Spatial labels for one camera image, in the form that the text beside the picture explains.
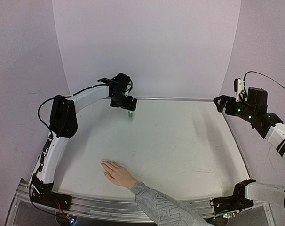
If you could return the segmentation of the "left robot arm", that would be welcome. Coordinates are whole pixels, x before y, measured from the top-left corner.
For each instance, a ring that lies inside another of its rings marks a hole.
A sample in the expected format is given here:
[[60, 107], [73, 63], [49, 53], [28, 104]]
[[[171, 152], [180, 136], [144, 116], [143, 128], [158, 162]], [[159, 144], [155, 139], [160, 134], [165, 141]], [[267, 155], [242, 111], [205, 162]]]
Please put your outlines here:
[[37, 198], [44, 205], [55, 202], [55, 194], [49, 188], [54, 184], [54, 175], [61, 155], [78, 130], [77, 114], [89, 105], [103, 99], [110, 99], [110, 106], [133, 113], [137, 99], [129, 95], [133, 82], [129, 76], [119, 73], [115, 77], [101, 78], [98, 84], [87, 87], [70, 96], [57, 95], [51, 98], [52, 108], [47, 129], [49, 135], [41, 151], [31, 183], [37, 191]]

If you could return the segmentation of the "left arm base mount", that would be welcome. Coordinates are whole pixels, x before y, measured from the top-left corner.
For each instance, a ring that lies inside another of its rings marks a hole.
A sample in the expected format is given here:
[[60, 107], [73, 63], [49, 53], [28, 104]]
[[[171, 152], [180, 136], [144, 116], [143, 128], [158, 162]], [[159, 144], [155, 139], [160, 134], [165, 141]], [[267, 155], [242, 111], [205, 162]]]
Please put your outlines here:
[[53, 186], [54, 183], [43, 184], [40, 187], [32, 185], [31, 201], [47, 207], [69, 210], [72, 197], [67, 194], [54, 192]]

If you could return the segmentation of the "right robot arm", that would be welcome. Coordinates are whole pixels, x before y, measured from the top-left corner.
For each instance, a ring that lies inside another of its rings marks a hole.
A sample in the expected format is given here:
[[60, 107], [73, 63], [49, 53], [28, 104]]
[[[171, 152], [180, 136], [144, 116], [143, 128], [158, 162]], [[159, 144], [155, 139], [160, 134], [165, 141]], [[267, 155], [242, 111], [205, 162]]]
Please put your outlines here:
[[[221, 95], [214, 99], [214, 103], [219, 112], [250, 123], [285, 161], [285, 124], [276, 114], [267, 112], [267, 100], [267, 91], [250, 87], [244, 102]], [[221, 215], [253, 207], [255, 201], [276, 204], [285, 209], [285, 186], [248, 179], [237, 183], [231, 196], [214, 198], [210, 203], [215, 215]]]

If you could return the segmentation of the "grey sleeved forearm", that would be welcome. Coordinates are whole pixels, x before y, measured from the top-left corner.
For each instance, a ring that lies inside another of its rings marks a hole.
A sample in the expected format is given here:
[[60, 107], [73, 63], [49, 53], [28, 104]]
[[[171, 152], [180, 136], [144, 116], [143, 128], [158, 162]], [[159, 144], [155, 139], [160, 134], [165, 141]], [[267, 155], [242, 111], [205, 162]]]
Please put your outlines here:
[[131, 188], [140, 209], [158, 226], [209, 226], [198, 213], [140, 182]]

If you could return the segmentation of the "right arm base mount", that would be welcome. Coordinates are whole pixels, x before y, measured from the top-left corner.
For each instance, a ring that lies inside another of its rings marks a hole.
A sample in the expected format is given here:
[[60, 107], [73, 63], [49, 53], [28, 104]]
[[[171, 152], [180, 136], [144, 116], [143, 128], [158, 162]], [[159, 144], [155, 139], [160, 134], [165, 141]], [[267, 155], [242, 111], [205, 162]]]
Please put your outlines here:
[[252, 182], [256, 182], [256, 180], [249, 179], [237, 183], [231, 196], [213, 198], [209, 204], [214, 208], [214, 215], [218, 216], [220, 214], [253, 207], [253, 200], [247, 199], [245, 195], [245, 188]]

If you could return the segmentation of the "person's hand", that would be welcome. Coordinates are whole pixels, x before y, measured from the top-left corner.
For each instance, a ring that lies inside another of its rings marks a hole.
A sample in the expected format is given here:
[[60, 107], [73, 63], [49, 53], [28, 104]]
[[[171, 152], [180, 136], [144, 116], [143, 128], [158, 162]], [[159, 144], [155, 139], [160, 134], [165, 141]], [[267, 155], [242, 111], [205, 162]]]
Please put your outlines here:
[[107, 179], [117, 186], [131, 190], [138, 181], [128, 172], [128, 170], [116, 162], [102, 161]]

